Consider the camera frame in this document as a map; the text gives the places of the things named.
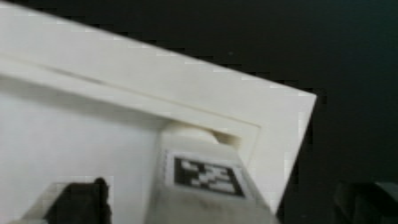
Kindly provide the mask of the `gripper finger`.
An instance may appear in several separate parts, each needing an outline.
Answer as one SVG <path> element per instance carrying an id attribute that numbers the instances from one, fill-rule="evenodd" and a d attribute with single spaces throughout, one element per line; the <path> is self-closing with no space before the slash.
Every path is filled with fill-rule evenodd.
<path id="1" fill-rule="evenodd" d="M 54 183 L 11 224 L 113 224 L 109 190 L 102 177 L 93 182 Z"/>

